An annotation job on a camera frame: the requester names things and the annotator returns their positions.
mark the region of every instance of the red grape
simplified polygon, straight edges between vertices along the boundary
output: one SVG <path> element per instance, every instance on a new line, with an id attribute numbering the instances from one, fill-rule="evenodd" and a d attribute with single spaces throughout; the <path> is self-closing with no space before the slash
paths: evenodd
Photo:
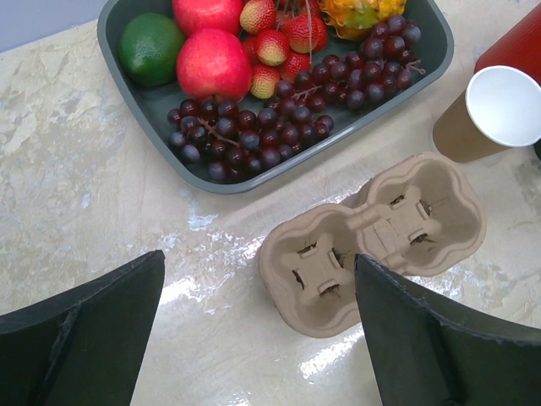
<path id="1" fill-rule="evenodd" d="M 345 80 L 348 70 L 345 62 L 338 61 L 331 66 L 331 78 L 336 81 Z"/>
<path id="2" fill-rule="evenodd" d="M 186 145 L 182 150 L 180 150 L 178 155 L 180 160 L 184 163 L 196 163 L 201 158 L 199 150 L 190 144 Z"/>
<path id="3" fill-rule="evenodd" d="M 340 88 L 340 92 L 338 93 L 338 97 L 336 99 L 336 104 L 338 104 L 339 106 L 342 104 L 346 104 L 346 99 L 347 99 L 347 89 Z"/>
<path id="4" fill-rule="evenodd" d="M 402 49 L 395 58 L 405 64 L 411 62 L 415 57 L 409 49 Z"/>
<path id="5" fill-rule="evenodd" d="M 280 135 L 274 129 L 267 129 L 260 138 L 263 146 L 278 146 L 280 144 Z"/>
<path id="6" fill-rule="evenodd" d="M 280 98 L 278 96 L 272 97 L 271 99 L 265 102 L 263 107 L 269 108 L 271 110 L 274 110 L 275 112 L 278 112 L 280 110 Z"/>
<path id="7" fill-rule="evenodd" d="M 194 145 L 206 144 L 206 136 L 206 129 L 202 125 L 195 126 L 188 132 L 188 138 Z"/>
<path id="8" fill-rule="evenodd" d="M 272 129 L 274 129 L 278 134 L 280 134 L 281 131 L 286 127 L 286 125 L 287 122 L 285 122 L 284 120 L 278 120 L 276 121 Z"/>
<path id="9" fill-rule="evenodd" d="M 322 141 L 329 136 L 329 129 L 325 124 L 316 123 L 314 124 L 314 127 L 315 127 L 315 133 L 316 133 L 315 137 L 317 141 Z"/>
<path id="10" fill-rule="evenodd" d="M 235 118 L 238 114 L 237 103 L 231 99 L 224 99 L 218 105 L 218 115 L 220 117 Z"/>
<path id="11" fill-rule="evenodd" d="M 281 99 L 291 97 L 295 94 L 295 87 L 287 80 L 280 80 L 276 83 L 276 95 Z"/>
<path id="12" fill-rule="evenodd" d="M 363 68 L 363 81 L 369 83 L 378 80 L 381 76 L 381 68 L 375 62 L 368 62 Z"/>
<path id="13" fill-rule="evenodd" d="M 262 170 L 261 161 L 257 156 L 248 155 L 246 157 L 246 168 L 252 174 L 258 174 Z"/>
<path id="14" fill-rule="evenodd" d="M 324 114 L 322 116 L 319 116 L 316 120 L 316 123 L 323 123 L 327 126 L 329 131 L 331 131 L 335 127 L 335 121 L 332 119 L 331 116 Z"/>
<path id="15" fill-rule="evenodd" d="M 216 123 L 216 131 L 219 135 L 225 138 L 233 138 L 237 135 L 237 126 L 230 118 L 222 117 Z"/>
<path id="16" fill-rule="evenodd" d="M 396 87 L 398 87 L 399 90 L 404 91 L 408 87 L 411 87 L 413 85 L 413 75 L 412 73 L 404 69 L 399 73 L 398 77 L 396 78 Z"/>
<path id="17" fill-rule="evenodd" d="M 261 151 L 261 163 L 265 169 L 271 169 L 280 163 L 280 152 L 276 148 L 266 147 Z"/>
<path id="18" fill-rule="evenodd" d="M 371 102 L 381 102 L 384 96 L 383 85 L 381 83 L 371 83 L 370 85 L 366 86 L 364 93 Z"/>
<path id="19" fill-rule="evenodd" d="M 291 149 L 293 150 L 293 153 L 297 155 L 303 151 L 303 145 L 300 142 L 296 142 L 294 145 L 291 145 Z"/>
<path id="20" fill-rule="evenodd" d="M 307 107 L 297 107 L 292 115 L 292 121 L 295 124 L 306 124 L 312 119 L 312 114 Z"/>
<path id="21" fill-rule="evenodd" d="M 252 129 L 246 129 L 238 136 L 238 143 L 247 150 L 256 150 L 260 146 L 260 137 Z"/>
<path id="22" fill-rule="evenodd" d="M 398 62 L 395 61 L 387 61 L 385 62 L 385 67 L 383 68 L 383 75 L 384 76 L 398 76 L 400 71 L 402 70 L 402 66 Z"/>
<path id="23" fill-rule="evenodd" d="M 188 132 L 195 126 L 199 125 L 199 120 L 194 116 L 186 116 L 184 117 L 180 122 L 180 130 L 184 134 L 188 134 Z"/>
<path id="24" fill-rule="evenodd" d="M 295 88 L 300 91 L 306 91 L 314 87 L 314 81 L 312 80 L 312 75 L 308 70 L 301 70 L 295 76 Z"/>
<path id="25" fill-rule="evenodd" d="M 380 38 L 369 38 L 363 44 L 363 53 L 366 58 L 377 59 L 383 57 L 383 41 Z"/>
<path id="26" fill-rule="evenodd" d="M 199 105 L 199 114 L 201 118 L 205 120 L 216 118 L 218 115 L 218 108 L 216 107 L 214 100 L 207 99 L 202 101 Z"/>
<path id="27" fill-rule="evenodd" d="M 347 108 L 352 111 L 357 111 L 363 108 L 364 93 L 362 91 L 352 91 L 347 94 L 346 99 Z"/>
<path id="28" fill-rule="evenodd" d="M 315 127 L 310 124 L 303 124 L 298 132 L 298 138 L 301 140 L 305 147 L 310 147 L 317 142 L 317 131 Z"/>
<path id="29" fill-rule="evenodd" d="M 306 102 L 311 112 L 322 112 L 325 110 L 325 100 L 322 95 L 312 95 Z"/>
<path id="30" fill-rule="evenodd" d="M 324 85 L 331 80 L 331 73 L 327 65 L 318 63 L 312 68 L 312 77 L 316 85 Z"/>
<path id="31" fill-rule="evenodd" d="M 287 161 L 290 158 L 293 158 L 295 155 L 291 146 L 287 144 L 282 144 L 278 147 L 278 152 L 280 152 L 281 161 Z"/>
<path id="32" fill-rule="evenodd" d="M 406 47 L 411 48 L 421 39 L 421 30 L 416 25 L 409 23 L 402 32 L 402 38 L 406 42 Z"/>
<path id="33" fill-rule="evenodd" d="M 293 99 L 283 99 L 280 103 L 280 112 L 286 117 L 290 117 L 296 108 L 297 103 Z"/>
<path id="34" fill-rule="evenodd" d="M 330 68 L 332 65 L 334 65 L 339 60 L 340 60 L 340 58 L 337 55 L 330 54 L 330 55 L 327 55 L 326 57 L 324 57 L 322 62 Z"/>
<path id="35" fill-rule="evenodd" d="M 181 120 L 183 119 L 183 116 L 180 114 L 180 110 L 177 108 L 173 108 L 168 114 L 167 114 L 167 121 L 170 125 L 179 126 Z"/>
<path id="36" fill-rule="evenodd" d="M 252 129 L 257 122 L 257 117 L 250 110 L 242 110 L 238 113 L 237 122 L 240 129 Z"/>
<path id="37" fill-rule="evenodd" d="M 346 63 L 350 69 L 361 69 L 364 66 L 363 58 L 355 51 L 351 51 L 346 55 Z"/>
<path id="38" fill-rule="evenodd" d="M 223 162 L 211 162 L 207 168 L 209 178 L 218 182 L 226 179 L 227 167 Z"/>
<path id="39" fill-rule="evenodd" d="M 385 41 L 385 55 L 387 57 L 395 57 L 402 52 L 406 47 L 406 42 L 401 36 L 390 36 L 387 41 Z"/>
<path id="40" fill-rule="evenodd" d="M 389 38 L 389 35 L 389 27 L 383 21 L 374 24 L 374 26 L 372 27 L 372 31 L 370 32 L 370 36 L 374 38 L 380 38 L 383 41 Z"/>
<path id="41" fill-rule="evenodd" d="M 271 108 L 262 108 L 257 115 L 261 127 L 270 127 L 278 119 L 278 113 Z"/>
<path id="42" fill-rule="evenodd" d="M 242 169 L 239 169 L 238 167 L 229 167 L 229 170 L 227 171 L 227 175 L 233 183 L 238 183 L 244 179 L 244 172 Z"/>
<path id="43" fill-rule="evenodd" d="M 242 165 L 244 162 L 244 151 L 234 146 L 226 151 L 226 159 L 232 167 Z"/>
<path id="44" fill-rule="evenodd" d="M 347 78 L 347 88 L 350 91 L 358 91 L 363 87 L 363 73 L 360 69 L 353 70 Z"/>
<path id="45" fill-rule="evenodd" d="M 386 96 L 394 96 L 398 92 L 396 78 L 394 76 L 384 76 L 381 85 Z"/>
<path id="46" fill-rule="evenodd" d="M 188 138 L 180 131 L 175 131 L 169 137 L 169 146 L 172 150 L 180 151 L 186 144 L 188 144 Z"/>
<path id="47" fill-rule="evenodd" d="M 199 104 L 194 99 L 186 99 L 178 108 L 182 117 L 199 115 Z"/>
<path id="48" fill-rule="evenodd" d="M 288 124 L 280 133 L 280 141 L 284 144 L 295 145 L 295 143 L 298 141 L 297 127 Z"/>
<path id="49" fill-rule="evenodd" d="M 216 140 L 210 145 L 210 153 L 214 156 L 214 158 L 222 158 L 227 150 L 227 145 L 225 142 Z"/>
<path id="50" fill-rule="evenodd" d="M 323 88 L 323 97 L 327 103 L 332 103 L 337 99 L 339 92 L 340 86 L 334 82 L 330 82 Z"/>
<path id="51" fill-rule="evenodd" d="M 406 28 L 406 19 L 400 14 L 393 15 L 387 20 L 387 26 L 392 36 L 399 36 Z"/>

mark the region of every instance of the paper cup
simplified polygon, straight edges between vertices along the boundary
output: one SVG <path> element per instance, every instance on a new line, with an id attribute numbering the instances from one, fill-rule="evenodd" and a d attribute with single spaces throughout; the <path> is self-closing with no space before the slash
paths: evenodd
<path id="1" fill-rule="evenodd" d="M 477 72 L 438 119 L 433 141 L 454 162 L 471 162 L 541 140 L 541 87 L 508 66 Z"/>

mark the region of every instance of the grape stem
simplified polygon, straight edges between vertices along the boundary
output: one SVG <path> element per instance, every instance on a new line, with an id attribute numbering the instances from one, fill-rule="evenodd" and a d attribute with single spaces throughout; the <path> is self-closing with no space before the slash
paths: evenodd
<path id="1" fill-rule="evenodd" d="M 321 89 L 321 85 L 311 87 L 306 91 L 298 91 L 293 96 L 291 96 L 291 98 L 295 100 L 306 100 L 308 96 L 312 96 L 319 89 Z"/>
<path id="2" fill-rule="evenodd" d="M 210 125 L 208 121 L 204 120 L 203 118 L 198 118 L 198 120 L 199 120 L 199 123 L 202 124 L 203 127 L 205 127 L 205 129 L 209 132 L 209 134 L 214 135 L 217 140 L 220 140 L 221 142 L 227 142 L 228 144 L 232 144 L 235 146 L 240 146 L 238 142 L 229 140 L 226 137 L 222 137 L 221 135 L 219 135 L 218 132 L 216 131 L 216 128 Z"/>
<path id="3" fill-rule="evenodd" d="M 423 68 L 418 68 L 417 64 L 421 63 L 421 60 L 418 59 L 417 61 L 413 61 L 413 62 L 410 62 L 410 63 L 407 63 L 406 64 L 406 69 L 408 70 L 414 70 L 416 72 L 419 72 L 419 74 L 426 74 L 426 69 L 423 69 Z"/>

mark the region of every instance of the countertop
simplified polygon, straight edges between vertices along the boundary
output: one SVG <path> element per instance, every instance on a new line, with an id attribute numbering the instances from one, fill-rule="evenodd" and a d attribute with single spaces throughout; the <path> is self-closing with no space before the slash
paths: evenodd
<path id="1" fill-rule="evenodd" d="M 441 79 L 240 195 L 194 189 L 169 167 L 118 93 L 96 22 L 0 54 L 0 314 L 161 249 L 166 282 L 133 406 L 381 404 L 363 328 L 322 340 L 293 331 L 262 283 L 258 248 L 279 223 L 428 151 L 475 58 L 538 3 L 439 0 L 456 41 Z M 486 240 L 414 280 L 541 327 L 541 162 L 523 148 L 462 169 L 488 213 Z"/>

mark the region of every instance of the fruit tray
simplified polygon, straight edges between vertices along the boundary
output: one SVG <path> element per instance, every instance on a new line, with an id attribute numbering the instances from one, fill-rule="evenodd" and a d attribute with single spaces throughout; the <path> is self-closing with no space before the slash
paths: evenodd
<path id="1" fill-rule="evenodd" d="M 360 322 L 354 261 L 370 255 L 403 275 L 432 277 L 483 243 L 487 221 L 454 162 L 432 152 L 368 181 L 343 204 L 324 204 L 272 230 L 260 273 L 284 321 L 310 337 Z"/>
<path id="2" fill-rule="evenodd" d="M 416 21 L 423 32 L 421 41 L 413 50 L 422 61 L 421 67 L 425 69 L 425 75 L 416 77 L 415 84 L 409 89 L 371 111 L 362 112 L 361 115 L 358 112 L 349 112 L 347 109 L 336 107 L 326 109 L 325 114 L 331 115 L 335 123 L 331 136 L 254 178 L 236 184 L 219 184 L 210 180 L 204 163 L 185 166 L 168 147 L 167 142 L 172 128 L 167 122 L 167 112 L 187 98 L 178 83 L 145 89 L 137 86 L 121 69 L 117 58 L 120 36 L 132 18 L 149 12 L 166 14 L 172 18 L 172 2 L 171 0 L 109 0 L 105 5 L 98 21 L 97 34 L 107 66 L 128 107 L 158 151 L 180 176 L 194 187 L 219 194 L 250 190 L 358 131 L 436 81 L 451 64 L 454 51 L 451 29 L 434 0 L 410 0 L 404 16 Z M 321 62 L 328 54 L 341 56 L 358 49 L 358 43 L 337 39 L 331 35 L 331 30 L 331 28 L 328 29 L 329 44 L 324 51 L 314 55 L 313 66 Z M 263 105 L 263 101 L 247 96 L 241 101 L 239 108 L 258 112 Z"/>

